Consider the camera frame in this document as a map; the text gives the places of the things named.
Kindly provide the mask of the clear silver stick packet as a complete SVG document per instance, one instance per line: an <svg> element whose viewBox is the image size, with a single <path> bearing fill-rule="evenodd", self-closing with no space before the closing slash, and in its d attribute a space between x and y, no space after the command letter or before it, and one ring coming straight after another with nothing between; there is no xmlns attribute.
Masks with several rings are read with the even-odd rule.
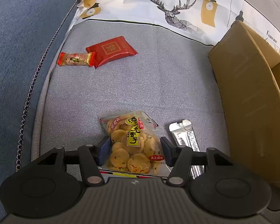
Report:
<svg viewBox="0 0 280 224"><path fill-rule="evenodd" d="M175 122L170 124L169 131L171 132L178 146L187 146L192 148L194 152L200 152L200 148L198 146L190 120L184 119L180 123ZM204 173L204 166L194 165L191 167L190 177L195 179L202 175L202 173Z"/></svg>

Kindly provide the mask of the brown cardboard box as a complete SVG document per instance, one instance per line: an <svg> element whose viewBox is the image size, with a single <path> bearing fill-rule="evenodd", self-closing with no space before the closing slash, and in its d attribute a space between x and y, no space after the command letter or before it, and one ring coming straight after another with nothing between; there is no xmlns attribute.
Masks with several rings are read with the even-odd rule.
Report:
<svg viewBox="0 0 280 224"><path fill-rule="evenodd" d="M231 157L280 189L280 55L235 21L208 54Z"/></svg>

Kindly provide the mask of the red snack packet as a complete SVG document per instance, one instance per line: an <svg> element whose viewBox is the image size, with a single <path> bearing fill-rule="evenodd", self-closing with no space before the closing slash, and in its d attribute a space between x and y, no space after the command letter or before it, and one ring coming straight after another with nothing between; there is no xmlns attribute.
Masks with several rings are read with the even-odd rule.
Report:
<svg viewBox="0 0 280 224"><path fill-rule="evenodd" d="M90 66L100 67L114 60L137 55L137 51L126 41L124 36L103 41L86 48L91 53Z"/></svg>

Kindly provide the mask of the grey deer print sofa cover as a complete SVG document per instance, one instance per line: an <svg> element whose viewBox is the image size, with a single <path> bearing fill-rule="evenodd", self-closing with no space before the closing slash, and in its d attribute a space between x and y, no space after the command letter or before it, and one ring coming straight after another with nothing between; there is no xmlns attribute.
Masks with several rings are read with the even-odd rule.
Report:
<svg viewBox="0 0 280 224"><path fill-rule="evenodd" d="M124 36L137 51L99 68L53 60L39 98L31 159L55 146L95 144L103 116L143 111L170 136L171 123L192 122L201 150L230 154L222 98L208 54L235 21L280 55L280 29L249 0L84 0L59 52Z"/></svg>

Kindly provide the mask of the round cookie bag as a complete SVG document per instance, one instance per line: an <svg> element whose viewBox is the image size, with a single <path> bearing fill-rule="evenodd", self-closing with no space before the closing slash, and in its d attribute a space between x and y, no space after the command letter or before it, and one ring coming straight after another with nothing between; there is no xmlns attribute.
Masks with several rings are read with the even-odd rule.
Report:
<svg viewBox="0 0 280 224"><path fill-rule="evenodd" d="M104 175L128 178L167 178L164 151L156 135L158 125L143 111L115 113L101 117L110 137L108 158L101 167Z"/></svg>

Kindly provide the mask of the small red gold candy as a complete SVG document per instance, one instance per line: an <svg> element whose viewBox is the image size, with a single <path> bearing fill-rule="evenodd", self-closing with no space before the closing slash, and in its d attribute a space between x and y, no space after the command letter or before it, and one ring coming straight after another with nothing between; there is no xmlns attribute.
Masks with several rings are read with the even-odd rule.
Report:
<svg viewBox="0 0 280 224"><path fill-rule="evenodd" d="M67 65L82 65L82 66L90 66L94 65L94 58L96 52L90 53L64 53L61 52L57 64L59 66L67 66Z"/></svg>

